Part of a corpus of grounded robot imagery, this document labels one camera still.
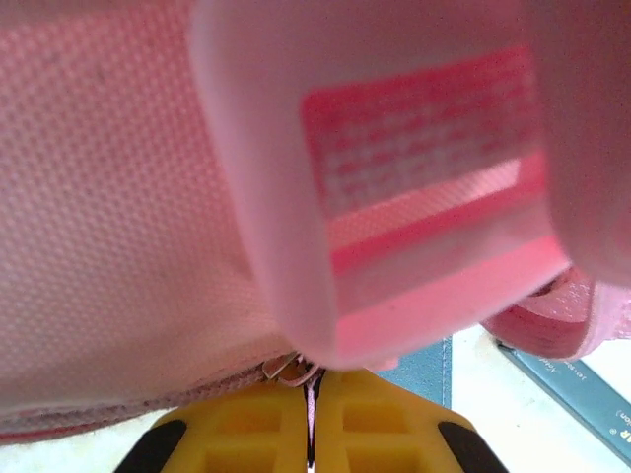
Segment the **woven label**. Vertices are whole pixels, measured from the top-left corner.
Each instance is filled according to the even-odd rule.
[[[371,84],[317,91],[303,120],[328,217],[488,169],[537,134],[523,48]]]

